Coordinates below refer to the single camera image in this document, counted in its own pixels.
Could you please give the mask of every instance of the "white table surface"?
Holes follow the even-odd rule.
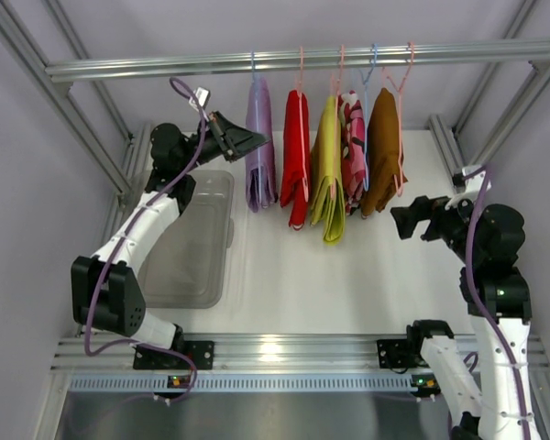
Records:
[[[282,133],[273,137],[279,186]],[[389,212],[419,195],[452,194],[430,132],[404,132],[404,157],[409,182],[403,196],[367,220],[359,213],[349,217],[335,247],[322,241],[321,224],[291,230],[290,207],[275,204],[250,212],[243,160],[207,164],[205,169],[227,170],[235,177],[235,234],[222,298],[210,309],[152,312],[187,333],[403,334],[416,319],[444,319],[455,333],[471,333],[458,288],[462,262],[442,241],[420,240],[427,222],[401,241]]]

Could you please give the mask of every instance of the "transparent plastic bin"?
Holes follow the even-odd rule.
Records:
[[[195,170],[192,201],[160,236],[138,273],[147,307],[205,309],[222,296],[234,178],[226,171]]]

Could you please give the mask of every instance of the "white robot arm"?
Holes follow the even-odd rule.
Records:
[[[402,239],[412,236],[419,221],[430,220],[422,240],[442,239],[465,260],[473,201],[485,173],[473,167],[464,169],[462,176],[458,177],[465,190],[451,199],[418,197],[410,207],[391,209]],[[427,363],[437,379],[453,420],[458,423],[451,438],[520,440],[529,435],[532,440],[539,440],[527,362],[530,293],[514,267],[517,251],[525,240],[523,218],[509,206],[490,205],[478,219],[474,233],[472,277],[489,319],[470,292],[466,268],[461,270],[460,287],[477,336],[482,392],[468,372],[446,322],[422,320],[408,326],[407,347],[411,356]],[[506,350],[511,351],[514,365]]]
[[[209,93],[197,89],[196,96],[207,100]],[[197,101],[204,106],[200,98]],[[182,329],[147,310],[137,274],[161,234],[192,199],[195,180],[185,172],[189,171],[187,166],[193,162],[194,154],[197,154],[195,166],[219,156],[232,162],[269,140],[230,123],[219,112],[203,115],[197,133],[191,137],[183,135],[173,124],[153,129],[153,170],[137,207],[108,243],[90,257],[78,257],[71,266],[74,320],[86,325],[92,316],[93,327],[144,344],[137,352],[147,345],[183,352]],[[162,358],[176,359],[158,352],[154,356],[161,361],[156,363],[152,359],[148,369],[158,365],[170,368],[172,364]]]

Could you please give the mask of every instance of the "black bracket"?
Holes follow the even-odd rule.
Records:
[[[199,370],[214,367],[214,341],[184,341],[181,353]],[[136,347],[133,369],[190,369],[184,360],[142,346]]]
[[[381,369],[390,369],[402,374],[407,369],[424,366],[424,361],[413,353],[407,339],[379,339],[377,353]]]

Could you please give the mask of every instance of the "hanging garment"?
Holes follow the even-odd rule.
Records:
[[[345,198],[340,170],[340,123],[336,97],[329,96],[312,148],[312,225],[324,220],[324,242],[335,245],[345,232]]]
[[[368,217],[376,209],[381,212],[396,193],[395,178],[399,176],[398,164],[400,133],[393,94],[381,89],[373,112],[368,121],[368,191],[364,194],[360,207],[363,217]]]
[[[247,205],[253,213],[277,202],[275,151],[271,130],[271,102],[267,81],[255,75],[248,93],[247,128],[269,137],[270,141],[245,156],[247,166]]]
[[[283,127],[283,181],[281,183],[281,207],[293,201],[289,226],[300,230],[308,212],[310,182],[310,118],[305,93],[302,98],[296,90],[287,96],[285,126]],[[307,180],[308,193],[303,191],[303,178]]]
[[[365,168],[365,118],[358,96],[354,91],[338,98],[338,118],[342,142],[342,186],[345,208],[352,214],[363,195],[367,170]]]

